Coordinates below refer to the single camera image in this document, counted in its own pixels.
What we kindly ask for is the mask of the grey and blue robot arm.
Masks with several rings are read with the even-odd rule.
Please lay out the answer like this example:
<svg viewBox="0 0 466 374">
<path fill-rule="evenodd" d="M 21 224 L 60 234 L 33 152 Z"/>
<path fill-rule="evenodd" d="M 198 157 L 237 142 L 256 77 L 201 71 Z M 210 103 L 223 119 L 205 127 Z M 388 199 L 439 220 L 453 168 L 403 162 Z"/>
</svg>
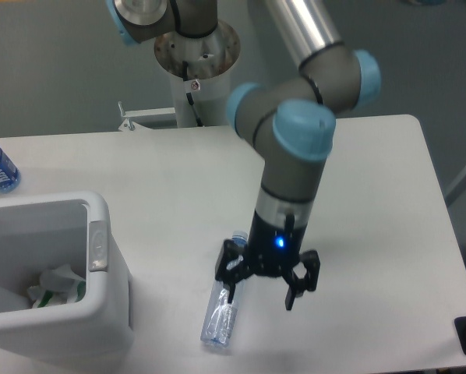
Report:
<svg viewBox="0 0 466 374">
<path fill-rule="evenodd" d="M 109 1 L 107 7 L 124 42 L 154 42 L 156 59 L 176 84 L 179 126 L 226 120 L 263 158 L 248 243 L 224 242 L 215 278 L 234 293 L 253 275 L 280 277 L 291 309 L 318 281 L 318 253 L 302 252 L 301 244 L 336 115 L 379 95 L 377 61 L 344 44 L 323 2 L 267 1 L 298 75 L 271 89 L 244 83 L 218 93 L 213 85 L 237 62 L 240 43 L 215 1 Z"/>
</svg>

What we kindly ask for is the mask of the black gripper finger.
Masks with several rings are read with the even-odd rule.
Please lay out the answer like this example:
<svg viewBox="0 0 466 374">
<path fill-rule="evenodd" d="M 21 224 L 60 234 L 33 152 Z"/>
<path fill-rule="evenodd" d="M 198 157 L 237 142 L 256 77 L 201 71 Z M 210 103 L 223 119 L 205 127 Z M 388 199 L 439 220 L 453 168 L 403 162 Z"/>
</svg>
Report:
<svg viewBox="0 0 466 374">
<path fill-rule="evenodd" d="M 299 255 L 299 262 L 305 268 L 304 277 L 298 277 L 293 269 L 288 270 L 282 275 L 282 278 L 288 285 L 288 291 L 284 300 L 287 311 L 292 310 L 296 298 L 302 297 L 306 291 L 314 292 L 318 283 L 320 271 L 318 252 L 315 249 L 303 252 Z"/>
<path fill-rule="evenodd" d="M 252 276 L 246 246 L 245 238 L 225 239 L 217 258 L 214 278 L 228 291 L 228 303 L 234 300 L 237 284 Z"/>
</svg>

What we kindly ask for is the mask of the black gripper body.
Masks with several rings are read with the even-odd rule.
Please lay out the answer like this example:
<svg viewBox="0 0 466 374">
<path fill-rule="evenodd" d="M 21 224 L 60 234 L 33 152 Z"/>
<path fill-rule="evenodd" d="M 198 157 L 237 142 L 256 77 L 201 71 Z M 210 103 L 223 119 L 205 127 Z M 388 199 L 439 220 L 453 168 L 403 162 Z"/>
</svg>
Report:
<svg viewBox="0 0 466 374">
<path fill-rule="evenodd" d="M 307 225 L 285 232 L 269 224 L 256 211 L 252 218 L 244 261 L 260 277 L 290 277 L 300 262 L 299 253 Z"/>
</svg>

